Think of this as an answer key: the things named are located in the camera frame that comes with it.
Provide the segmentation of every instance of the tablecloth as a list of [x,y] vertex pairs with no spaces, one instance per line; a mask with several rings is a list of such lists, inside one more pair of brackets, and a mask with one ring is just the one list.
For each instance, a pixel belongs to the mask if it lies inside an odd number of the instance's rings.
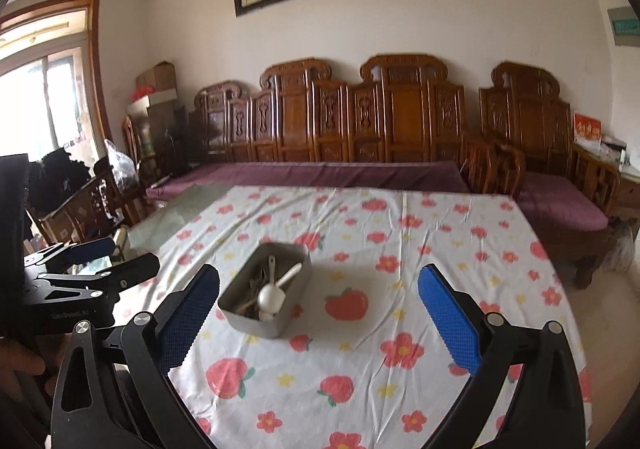
[[[421,267],[512,324],[564,326],[591,424],[584,351],[562,285],[517,205],[503,196],[376,189],[234,187],[156,251],[158,276],[114,315],[155,310],[204,263],[221,292],[261,241],[305,244],[313,275],[280,339],[233,330],[214,307],[170,378],[219,449],[420,448],[469,378],[417,295]],[[513,366],[478,440],[495,437]]]

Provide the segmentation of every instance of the red object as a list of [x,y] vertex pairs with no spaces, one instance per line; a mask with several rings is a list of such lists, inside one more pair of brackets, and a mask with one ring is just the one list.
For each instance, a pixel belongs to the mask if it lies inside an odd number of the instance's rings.
[[359,321],[369,309],[369,298],[360,290],[345,289],[340,295],[326,298],[324,309],[338,321]]

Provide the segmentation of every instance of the utensil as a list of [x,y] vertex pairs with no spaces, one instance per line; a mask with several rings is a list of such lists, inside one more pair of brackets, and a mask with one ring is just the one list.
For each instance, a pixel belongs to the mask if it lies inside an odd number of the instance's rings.
[[271,318],[273,318],[273,316],[280,311],[287,297],[287,294],[285,294],[280,287],[298,275],[301,269],[302,263],[297,263],[287,270],[287,273],[278,280],[277,285],[270,283],[262,287],[258,294],[258,307],[260,308],[260,312],[263,312],[263,315],[270,314],[272,316]]

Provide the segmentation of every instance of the wooden armchair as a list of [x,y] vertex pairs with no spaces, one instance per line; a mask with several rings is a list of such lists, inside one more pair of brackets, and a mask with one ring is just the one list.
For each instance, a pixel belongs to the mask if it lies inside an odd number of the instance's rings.
[[618,171],[573,143],[570,105],[548,71],[504,62],[492,80],[480,106],[482,134],[497,148],[497,191],[518,202],[549,257],[577,262],[586,288],[612,246]]

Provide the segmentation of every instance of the cardboard box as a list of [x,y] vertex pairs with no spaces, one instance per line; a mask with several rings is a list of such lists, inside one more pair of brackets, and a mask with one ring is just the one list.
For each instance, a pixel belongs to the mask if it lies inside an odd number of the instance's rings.
[[136,77],[136,87],[152,86],[157,91],[177,88],[175,81],[175,66],[167,61],[158,63],[155,67],[144,71]]

